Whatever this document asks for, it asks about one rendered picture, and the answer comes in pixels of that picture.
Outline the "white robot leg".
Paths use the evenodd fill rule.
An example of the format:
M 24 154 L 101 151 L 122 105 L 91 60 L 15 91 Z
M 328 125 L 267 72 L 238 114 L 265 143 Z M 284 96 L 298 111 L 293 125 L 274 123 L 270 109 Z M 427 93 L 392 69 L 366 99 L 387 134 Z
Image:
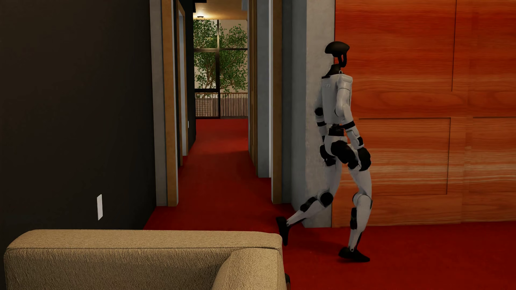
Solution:
M 326 136 L 323 144 L 329 154 L 331 154 L 331 145 L 334 142 L 344 142 L 344 144 L 347 144 L 347 137 Z M 335 159 L 336 163 L 334 166 L 327 167 L 324 163 L 325 187 L 317 194 L 308 198 L 308 200 L 300 206 L 300 209 L 289 218 L 285 218 L 283 216 L 276 218 L 279 234 L 284 246 L 288 245 L 288 233 L 291 227 L 307 218 L 311 218 L 313 215 L 319 213 L 332 204 L 339 186 L 342 171 L 341 162 L 336 156 Z
M 360 160 L 357 150 L 352 149 L 344 142 L 334 142 L 331 145 L 331 154 L 342 163 L 347 164 L 348 171 L 358 187 L 352 198 L 354 207 L 350 218 L 350 237 L 348 246 L 340 250 L 339 256 L 354 262 L 369 262 L 370 258 L 358 251 L 358 244 L 368 223 L 372 208 L 371 174 L 368 170 L 359 171 Z

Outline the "white right robot leg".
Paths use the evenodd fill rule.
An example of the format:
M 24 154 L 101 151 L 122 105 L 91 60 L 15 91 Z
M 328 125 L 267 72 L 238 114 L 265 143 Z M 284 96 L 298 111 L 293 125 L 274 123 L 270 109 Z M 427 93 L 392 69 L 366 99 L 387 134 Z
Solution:
M 340 250 L 339 256 L 354 262 L 369 262 L 370 258 L 358 251 L 358 244 L 368 223 L 372 208 L 371 174 L 368 170 L 359 171 L 360 160 L 357 150 L 352 149 L 344 142 L 334 142 L 331 145 L 331 154 L 342 163 L 347 164 L 348 171 L 358 187 L 352 198 L 354 207 L 350 218 L 350 237 L 348 246 Z

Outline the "green leafy tree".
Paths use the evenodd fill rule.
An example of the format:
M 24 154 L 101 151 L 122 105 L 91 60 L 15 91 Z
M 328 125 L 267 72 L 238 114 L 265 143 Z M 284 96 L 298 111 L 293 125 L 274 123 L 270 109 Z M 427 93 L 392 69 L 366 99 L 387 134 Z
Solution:
M 195 88 L 247 92 L 247 21 L 194 20 Z

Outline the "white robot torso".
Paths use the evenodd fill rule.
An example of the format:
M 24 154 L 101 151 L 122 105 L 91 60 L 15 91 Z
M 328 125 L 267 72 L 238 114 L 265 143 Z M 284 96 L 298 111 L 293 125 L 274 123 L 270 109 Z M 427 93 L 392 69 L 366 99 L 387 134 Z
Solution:
M 336 81 L 339 74 L 343 74 L 339 64 L 333 64 L 329 72 L 321 78 L 316 108 L 323 108 L 324 118 L 327 124 L 327 135 L 342 137 L 345 135 L 345 130 L 339 123 L 339 117 L 335 114 L 336 95 L 338 90 Z

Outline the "grey concrete pillar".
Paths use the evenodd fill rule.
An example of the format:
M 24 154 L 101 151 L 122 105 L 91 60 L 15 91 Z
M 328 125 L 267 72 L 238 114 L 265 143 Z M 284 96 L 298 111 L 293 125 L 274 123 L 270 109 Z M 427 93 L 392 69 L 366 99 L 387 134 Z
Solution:
M 335 0 L 292 1 L 292 206 L 298 210 L 325 186 L 321 136 L 315 101 L 321 77 L 333 58 L 325 47 L 334 41 Z

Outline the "wide wooden door trim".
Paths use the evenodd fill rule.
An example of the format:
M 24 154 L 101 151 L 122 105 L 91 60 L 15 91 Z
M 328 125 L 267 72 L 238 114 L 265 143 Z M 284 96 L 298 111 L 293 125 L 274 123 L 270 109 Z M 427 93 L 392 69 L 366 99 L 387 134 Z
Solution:
M 177 118 L 175 36 L 172 0 L 161 0 L 164 72 L 164 128 L 166 142 L 167 206 L 177 206 Z

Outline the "beige fabric sofa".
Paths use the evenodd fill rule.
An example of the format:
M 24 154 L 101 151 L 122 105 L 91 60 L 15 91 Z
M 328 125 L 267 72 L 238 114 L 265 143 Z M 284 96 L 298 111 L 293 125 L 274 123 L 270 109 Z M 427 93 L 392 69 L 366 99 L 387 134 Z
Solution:
M 291 290 L 264 232 L 31 230 L 3 263 L 6 290 Z

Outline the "brown slatted balcony railing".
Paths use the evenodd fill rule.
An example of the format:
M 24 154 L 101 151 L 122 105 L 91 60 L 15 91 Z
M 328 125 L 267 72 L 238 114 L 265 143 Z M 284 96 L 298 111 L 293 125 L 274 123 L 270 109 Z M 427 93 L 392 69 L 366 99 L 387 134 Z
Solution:
M 248 93 L 196 92 L 197 118 L 247 118 Z

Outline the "narrow wooden door trim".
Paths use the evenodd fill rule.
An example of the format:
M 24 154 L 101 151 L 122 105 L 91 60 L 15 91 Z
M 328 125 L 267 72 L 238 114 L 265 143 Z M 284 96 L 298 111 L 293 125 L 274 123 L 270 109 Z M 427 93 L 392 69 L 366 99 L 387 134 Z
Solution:
M 272 202 L 282 203 L 282 0 L 270 0 Z

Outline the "black window frame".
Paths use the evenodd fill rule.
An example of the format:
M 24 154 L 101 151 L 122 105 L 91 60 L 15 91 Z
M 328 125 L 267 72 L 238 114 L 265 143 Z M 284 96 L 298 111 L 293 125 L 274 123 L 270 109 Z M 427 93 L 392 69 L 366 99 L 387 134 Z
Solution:
M 247 21 L 197 19 L 193 34 L 196 118 L 247 119 Z

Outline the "white left robot leg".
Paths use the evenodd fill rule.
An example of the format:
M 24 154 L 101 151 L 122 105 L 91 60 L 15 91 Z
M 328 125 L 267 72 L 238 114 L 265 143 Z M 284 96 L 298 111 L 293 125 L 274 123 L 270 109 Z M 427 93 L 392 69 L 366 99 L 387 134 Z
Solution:
M 331 145 L 334 142 L 344 142 L 344 144 L 347 144 L 347 137 L 326 136 L 323 144 L 329 154 L 331 154 Z M 300 209 L 289 218 L 285 218 L 283 216 L 276 218 L 279 234 L 284 246 L 288 245 L 288 233 L 291 227 L 307 218 L 311 218 L 313 215 L 319 213 L 332 204 L 339 186 L 342 171 L 341 162 L 336 156 L 335 159 L 336 163 L 334 166 L 327 167 L 324 163 L 325 187 L 317 194 L 308 198 L 308 200 L 300 206 Z

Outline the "black robot head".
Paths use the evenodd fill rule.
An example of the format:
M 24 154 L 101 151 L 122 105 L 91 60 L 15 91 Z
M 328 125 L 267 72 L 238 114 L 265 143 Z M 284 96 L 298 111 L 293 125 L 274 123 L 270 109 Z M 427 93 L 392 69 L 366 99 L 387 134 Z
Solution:
M 339 66 L 344 68 L 347 64 L 347 52 L 350 46 L 340 41 L 333 41 L 329 43 L 325 48 L 325 54 L 331 54 L 334 58 L 338 59 Z

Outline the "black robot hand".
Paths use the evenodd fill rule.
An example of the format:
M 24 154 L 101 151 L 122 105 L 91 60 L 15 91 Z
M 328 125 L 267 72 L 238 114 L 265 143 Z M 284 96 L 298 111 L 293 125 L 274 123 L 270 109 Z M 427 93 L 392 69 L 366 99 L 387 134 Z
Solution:
M 368 170 L 371 166 L 371 155 L 367 148 L 362 147 L 357 150 L 358 158 L 360 160 L 360 169 L 359 171 Z
M 319 147 L 319 153 L 320 153 L 321 158 L 324 160 L 325 166 L 330 167 L 330 166 L 334 166 L 335 165 L 335 163 L 336 163 L 335 156 L 329 154 L 326 151 L 326 147 L 325 147 L 324 144 L 322 144 Z

